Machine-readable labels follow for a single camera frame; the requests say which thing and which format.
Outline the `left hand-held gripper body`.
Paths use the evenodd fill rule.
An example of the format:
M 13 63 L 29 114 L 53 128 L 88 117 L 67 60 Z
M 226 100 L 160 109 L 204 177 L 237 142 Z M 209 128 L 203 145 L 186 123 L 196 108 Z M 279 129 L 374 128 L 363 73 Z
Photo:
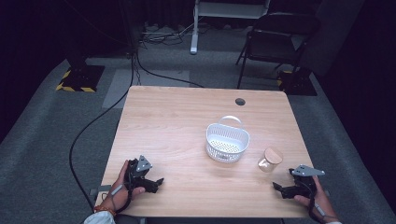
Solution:
M 128 190 L 143 187 L 145 190 L 153 190 L 153 182 L 146 179 L 146 173 L 152 164 L 141 155 L 138 159 L 128 161 L 126 173 L 124 175 L 124 186 Z

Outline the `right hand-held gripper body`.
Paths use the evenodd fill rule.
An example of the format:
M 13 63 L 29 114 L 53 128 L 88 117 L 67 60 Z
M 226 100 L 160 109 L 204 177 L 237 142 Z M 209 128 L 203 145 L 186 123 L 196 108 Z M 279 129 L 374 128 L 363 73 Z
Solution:
M 290 197 L 301 195 L 310 198 L 316 195 L 317 187 L 313 179 L 314 176 L 325 175 L 322 170 L 300 164 L 297 168 L 290 168 L 295 185 L 291 188 Z

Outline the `person's right hand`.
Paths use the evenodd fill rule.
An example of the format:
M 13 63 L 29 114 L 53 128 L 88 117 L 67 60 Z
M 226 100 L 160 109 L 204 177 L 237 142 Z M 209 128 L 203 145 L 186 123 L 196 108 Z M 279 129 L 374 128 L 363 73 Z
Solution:
M 308 215 L 319 224 L 324 224 L 330 221 L 340 221 L 334 209 L 332 208 L 331 201 L 329 200 L 323 187 L 320 185 L 318 178 L 314 176 L 313 179 L 317 187 L 317 193 L 314 197 L 314 204 L 310 205 L 310 199 L 301 195 L 296 195 L 294 200 L 305 206 L 308 209 Z

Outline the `person's left hand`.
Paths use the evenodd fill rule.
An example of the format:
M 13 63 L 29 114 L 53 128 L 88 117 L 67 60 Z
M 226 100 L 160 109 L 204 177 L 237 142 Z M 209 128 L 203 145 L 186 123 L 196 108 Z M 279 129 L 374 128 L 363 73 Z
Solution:
M 101 205 L 110 210 L 110 213 L 115 216 L 128 201 L 128 199 L 134 200 L 138 195 L 145 192 L 142 187 L 135 188 L 132 191 L 132 195 L 129 195 L 128 189 L 124 186 L 124 175 L 126 173 L 128 161 L 125 161 L 117 180 L 113 183 L 109 193 L 103 200 Z

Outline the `glass jar with wooden lid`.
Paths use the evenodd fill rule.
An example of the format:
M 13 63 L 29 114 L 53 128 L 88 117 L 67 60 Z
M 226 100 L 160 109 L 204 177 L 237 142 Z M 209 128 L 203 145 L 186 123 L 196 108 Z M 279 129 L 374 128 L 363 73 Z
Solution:
M 270 173 L 283 161 L 283 153 L 275 147 L 264 150 L 258 160 L 258 167 L 265 173 Z

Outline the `white plastic basket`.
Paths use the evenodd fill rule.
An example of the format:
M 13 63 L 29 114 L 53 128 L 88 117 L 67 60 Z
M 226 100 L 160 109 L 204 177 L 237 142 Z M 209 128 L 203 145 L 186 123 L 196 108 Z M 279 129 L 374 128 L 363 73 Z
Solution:
M 235 116 L 224 116 L 206 128 L 206 153 L 214 161 L 234 163 L 248 148 L 250 135 Z

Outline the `black stand base striped edge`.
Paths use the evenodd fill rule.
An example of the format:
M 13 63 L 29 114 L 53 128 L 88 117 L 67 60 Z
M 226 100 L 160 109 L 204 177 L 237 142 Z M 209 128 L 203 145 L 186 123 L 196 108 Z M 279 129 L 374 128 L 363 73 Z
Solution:
M 301 68 L 298 71 L 279 71 L 277 84 L 287 95 L 316 96 L 317 92 L 310 80 L 311 71 Z
M 87 65 L 81 69 L 69 67 L 57 85 L 56 91 L 96 92 L 104 70 L 102 65 Z

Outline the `black folding chair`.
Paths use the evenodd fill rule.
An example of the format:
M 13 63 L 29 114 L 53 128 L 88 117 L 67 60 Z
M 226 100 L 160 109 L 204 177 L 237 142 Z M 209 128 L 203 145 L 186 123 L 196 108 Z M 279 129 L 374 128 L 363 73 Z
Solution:
M 297 68 L 307 43 L 320 28 L 314 15 L 286 12 L 268 13 L 256 20 L 247 32 L 246 42 L 236 61 L 243 60 L 237 88 L 240 88 L 247 59 L 292 66 L 290 79 L 282 82 L 288 91 L 296 77 Z

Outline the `grey leaning panel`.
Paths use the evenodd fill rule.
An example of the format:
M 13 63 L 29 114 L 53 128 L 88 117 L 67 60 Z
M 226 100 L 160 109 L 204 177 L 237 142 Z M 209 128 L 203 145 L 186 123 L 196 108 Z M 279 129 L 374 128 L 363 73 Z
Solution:
M 365 0 L 323 0 L 316 17 L 321 25 L 307 43 L 300 66 L 325 76 L 343 46 Z

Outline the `grey table bracket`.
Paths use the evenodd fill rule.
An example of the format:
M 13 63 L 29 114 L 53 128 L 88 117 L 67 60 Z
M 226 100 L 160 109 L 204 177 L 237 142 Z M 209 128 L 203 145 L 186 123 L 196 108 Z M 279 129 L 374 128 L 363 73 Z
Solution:
M 89 195 L 90 196 L 97 196 L 99 192 L 109 191 L 110 189 L 111 189 L 110 185 L 99 186 L 97 188 L 90 189 L 89 190 Z

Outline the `white desk frame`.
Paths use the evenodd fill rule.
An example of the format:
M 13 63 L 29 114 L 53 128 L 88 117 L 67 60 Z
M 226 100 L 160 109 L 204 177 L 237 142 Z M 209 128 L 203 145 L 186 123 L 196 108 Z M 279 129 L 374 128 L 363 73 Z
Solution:
M 264 0 L 262 4 L 236 4 L 195 0 L 190 53 L 195 55 L 198 51 L 198 23 L 201 17 L 258 19 L 267 13 L 270 2 L 271 0 Z

